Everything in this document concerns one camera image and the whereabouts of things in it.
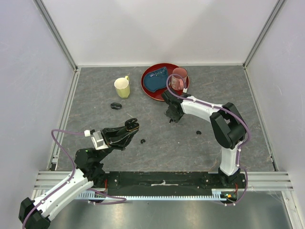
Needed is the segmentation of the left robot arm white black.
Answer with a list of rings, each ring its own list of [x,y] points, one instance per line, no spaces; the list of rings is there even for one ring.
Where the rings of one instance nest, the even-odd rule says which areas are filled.
[[[80,132],[81,136],[92,139],[94,147],[77,151],[71,161],[72,171],[56,186],[34,200],[25,198],[21,202],[19,220],[22,228],[47,229],[55,216],[80,193],[91,187],[101,187],[105,181],[101,161],[113,150],[125,150],[139,126],[134,118],[121,127]]]

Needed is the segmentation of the black oval charging case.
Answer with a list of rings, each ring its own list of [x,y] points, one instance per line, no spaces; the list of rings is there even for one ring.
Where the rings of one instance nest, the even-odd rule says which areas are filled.
[[[120,110],[122,108],[122,105],[120,103],[111,103],[110,108],[114,110]]]

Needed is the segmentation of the black glossy charging case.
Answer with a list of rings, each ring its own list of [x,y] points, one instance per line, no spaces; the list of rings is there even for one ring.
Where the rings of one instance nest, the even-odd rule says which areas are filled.
[[[131,118],[127,120],[124,125],[127,131],[133,131],[135,129],[138,129],[140,126],[137,118]]]

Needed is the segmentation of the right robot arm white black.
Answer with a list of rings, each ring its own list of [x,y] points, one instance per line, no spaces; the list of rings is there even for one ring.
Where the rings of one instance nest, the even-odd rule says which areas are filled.
[[[208,103],[183,93],[164,91],[162,98],[168,104],[165,115],[171,122],[179,122],[184,114],[194,115],[210,122],[214,137],[221,146],[221,164],[218,169],[218,182],[228,188],[235,183],[239,168],[241,146],[246,142],[249,128],[233,103],[225,105]]]

